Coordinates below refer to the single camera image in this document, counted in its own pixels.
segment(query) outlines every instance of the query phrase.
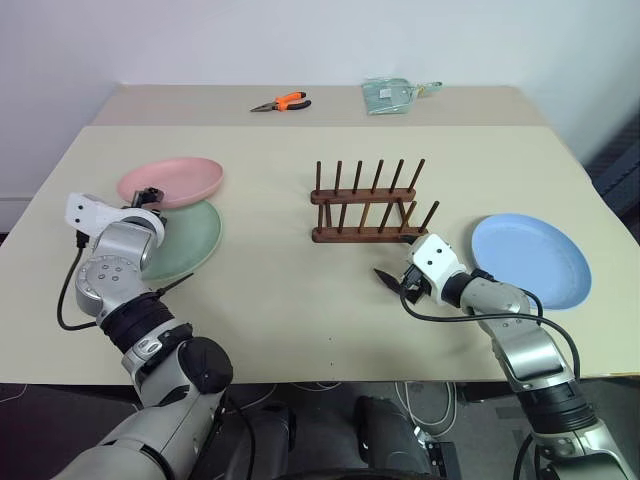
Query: table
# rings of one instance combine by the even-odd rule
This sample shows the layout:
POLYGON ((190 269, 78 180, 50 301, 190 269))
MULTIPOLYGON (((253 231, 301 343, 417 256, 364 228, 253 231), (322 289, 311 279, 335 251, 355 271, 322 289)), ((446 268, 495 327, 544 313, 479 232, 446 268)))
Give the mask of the table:
MULTIPOLYGON (((135 112, 160 108, 154 102, 145 107, 153 97, 145 90, 149 87, 136 88, 146 92, 141 94, 145 100, 124 102, 132 108, 129 119, 118 119, 120 107, 115 107, 122 95, 136 97, 127 88, 81 131, 0 247, 5 274, 0 289, 0 381, 130 383, 120 353, 100 330, 69 333, 55 321, 60 285, 75 254, 73 229, 63 221, 64 205, 72 191, 122 204, 114 188, 122 174, 181 155, 213 158, 224 166, 223 185, 210 198, 223 216, 224 236, 196 275, 164 301, 176 317, 192 322, 197 334, 225 348, 236 382, 504 378, 489 338, 477 325, 412 319, 377 280, 373 267, 398 275, 404 271, 406 246, 311 241, 317 214, 309 202, 315 162, 322 161, 326 172, 342 160, 343 182, 349 184, 356 162, 363 160, 360 181, 367 185, 379 158, 387 161, 380 185, 390 183, 399 158, 405 159, 399 185, 408 183, 420 158, 427 159, 416 187, 415 213, 424 215, 440 200, 430 230, 449 241, 468 265, 471 231, 487 215, 520 212, 563 230, 584 252, 593 289, 579 307, 549 311, 548 317, 575 339, 583 376, 640 372, 638 246, 582 167, 517 91, 490 93, 503 98, 502 90, 505 105, 517 104, 512 109, 496 107, 485 117, 478 112, 456 117, 454 107, 460 103, 455 89, 445 89, 441 93, 448 92, 452 99, 439 100, 439 117, 427 113, 437 96, 425 99, 414 108, 415 125, 407 124, 410 115, 350 120, 353 107, 342 111, 336 102, 339 120, 331 125, 320 118, 330 109, 318 99, 331 101, 334 96, 325 89, 332 87, 307 87, 316 100, 307 111, 256 117, 245 114, 244 103, 249 108, 264 103, 273 96, 266 91, 282 93, 288 87, 260 87, 258 94, 251 87, 200 87, 200 102, 187 87, 177 87, 182 90, 178 97, 190 96, 189 108, 198 110, 200 103, 200 113, 193 114, 195 125, 180 125, 189 123, 188 115, 169 107, 164 117, 143 112, 136 118, 135 112), (226 88, 226 96, 236 95, 224 108, 243 107, 228 126, 219 124, 224 118, 207 120, 213 113, 204 112, 215 105, 204 101, 207 96, 220 98, 218 88, 226 88), (242 98, 248 100, 241 104, 242 98), (313 114, 316 106, 318 116, 313 114), (153 118, 160 125, 146 125, 153 118), (204 125, 206 121, 213 125, 204 125)), ((476 96, 490 91, 463 88, 460 95, 473 98, 474 90, 476 96)), ((351 92, 359 95, 355 87, 351 92)), ((166 92, 161 97, 175 98, 166 92)), ((331 181, 325 176, 323 185, 331 181)), ((383 209, 372 209, 372 224, 383 209)), ((359 215, 358 207, 350 209, 347 222, 359 215)), ((455 312, 428 301, 417 308, 439 315, 455 312)), ((68 323, 87 321, 71 292, 64 315, 68 323)), ((561 338, 552 335, 569 358, 561 338)))

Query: green plate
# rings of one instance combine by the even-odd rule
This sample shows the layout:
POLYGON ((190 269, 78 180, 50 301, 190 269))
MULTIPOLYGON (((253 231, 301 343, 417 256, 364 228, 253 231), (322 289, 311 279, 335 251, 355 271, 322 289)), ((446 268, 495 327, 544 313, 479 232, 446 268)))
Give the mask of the green plate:
POLYGON ((213 253, 222 238, 220 214, 207 201, 163 210, 164 242, 142 272, 147 281, 171 281, 193 272, 213 253))

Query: silver robot arm segment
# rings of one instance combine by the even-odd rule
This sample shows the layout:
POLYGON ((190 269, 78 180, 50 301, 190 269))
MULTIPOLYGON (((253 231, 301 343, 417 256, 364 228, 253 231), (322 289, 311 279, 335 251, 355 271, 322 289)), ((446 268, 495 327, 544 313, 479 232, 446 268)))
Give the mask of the silver robot arm segment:
POLYGON ((66 219, 97 237, 78 269, 78 305, 123 353, 144 408, 55 478, 185 479, 219 420, 233 376, 229 358, 212 340, 193 337, 191 325, 174 318, 142 281, 164 238, 154 213, 72 194, 66 219))
MULTIPOLYGON (((529 300, 522 290, 469 275, 451 247, 437 235, 416 240, 409 263, 404 286, 426 281, 425 291, 436 303, 449 303, 469 315, 530 313, 529 300)), ((535 321, 517 317, 482 319, 478 323, 491 337, 493 352, 533 427, 536 444, 551 460, 547 474, 556 477, 550 478, 574 478, 577 472, 580 478, 603 478, 599 475, 604 468, 607 478, 636 479, 544 329, 535 321)))

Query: clear plastic packet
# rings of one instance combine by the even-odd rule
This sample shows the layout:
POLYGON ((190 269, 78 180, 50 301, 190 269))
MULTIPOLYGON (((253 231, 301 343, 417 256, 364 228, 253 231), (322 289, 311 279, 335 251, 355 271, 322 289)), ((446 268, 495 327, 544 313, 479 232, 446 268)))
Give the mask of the clear plastic packet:
POLYGON ((413 101, 437 92, 442 82, 412 85, 404 78, 370 78, 362 84, 362 93, 369 115, 407 113, 413 101))

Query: plate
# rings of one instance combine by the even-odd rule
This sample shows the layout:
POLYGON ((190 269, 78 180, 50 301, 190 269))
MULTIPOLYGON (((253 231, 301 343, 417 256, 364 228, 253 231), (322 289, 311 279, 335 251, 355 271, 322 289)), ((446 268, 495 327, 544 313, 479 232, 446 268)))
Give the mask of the plate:
POLYGON ((209 202, 162 212, 164 242, 156 250, 143 280, 169 282, 193 272, 213 253, 222 238, 220 214, 209 202))
POLYGON ((513 213, 489 217, 473 231, 471 248, 478 267, 534 293, 545 308, 575 307, 591 290, 591 271, 580 249, 537 218, 513 213))
POLYGON ((118 195, 131 203, 137 190, 147 187, 164 192, 151 208, 179 208, 213 195, 222 182, 222 165, 208 158, 176 157, 149 163, 127 173, 118 182, 118 195))

